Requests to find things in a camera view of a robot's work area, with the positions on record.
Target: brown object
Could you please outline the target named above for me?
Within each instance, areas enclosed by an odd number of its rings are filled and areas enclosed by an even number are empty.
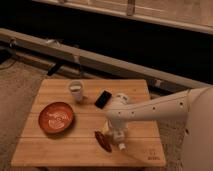
[[[94,131],[102,130],[106,123],[106,108],[94,105],[103,90],[127,94],[132,103],[149,100],[144,80],[80,80],[84,84],[84,101],[75,102],[70,95],[69,79],[46,79],[34,101],[25,127],[12,158],[12,166],[32,167],[155,167],[165,166],[165,157],[154,121],[128,123],[126,149],[120,151],[111,145],[112,153],[106,153],[97,144]],[[55,101],[68,103],[75,112],[72,131],[51,138],[38,124],[39,113]]]
[[[133,16],[135,13],[135,0],[128,0],[127,4],[127,16]]]
[[[46,106],[39,115],[39,125],[45,133],[59,133],[68,128],[73,120],[70,105],[55,102]]]
[[[109,141],[107,138],[100,132],[100,131],[95,131],[95,138],[98,141],[99,145],[105,149],[107,152],[111,153],[112,149],[109,144]]]

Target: table leg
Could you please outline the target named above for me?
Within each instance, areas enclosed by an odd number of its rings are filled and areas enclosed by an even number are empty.
[[[40,171],[49,171],[47,167],[36,167]]]

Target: floor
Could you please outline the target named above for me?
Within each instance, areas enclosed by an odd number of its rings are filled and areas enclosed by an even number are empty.
[[[45,78],[65,78],[61,75],[46,76],[47,71],[15,62],[12,67],[2,70],[14,61],[0,65],[0,171],[36,171],[36,168],[15,168],[10,166],[18,137],[21,134],[27,114],[39,86]],[[160,134],[167,159],[165,168],[137,168],[114,170],[178,171],[180,147],[183,139],[184,122],[159,122]],[[91,168],[50,168],[50,170],[112,170]]]

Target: wood grain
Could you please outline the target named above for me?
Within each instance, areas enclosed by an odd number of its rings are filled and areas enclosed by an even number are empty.
[[[132,103],[149,99],[144,80],[80,80],[85,100],[77,104],[68,85],[74,80],[44,80],[26,121],[12,159],[13,166],[114,166],[144,167],[164,166],[165,157],[155,121],[131,122],[125,140],[127,149],[119,151],[112,146],[111,154],[105,152],[94,137],[103,129],[107,106],[104,110],[94,106],[103,90],[115,96],[126,93]],[[62,101],[71,105],[75,122],[62,134],[46,135],[38,125],[38,116],[48,104]]]

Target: orange bowl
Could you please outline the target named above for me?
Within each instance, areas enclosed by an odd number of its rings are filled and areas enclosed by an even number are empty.
[[[38,123],[45,133],[55,134],[68,128],[73,118],[74,113],[70,105],[64,102],[55,102],[47,105],[41,111]]]

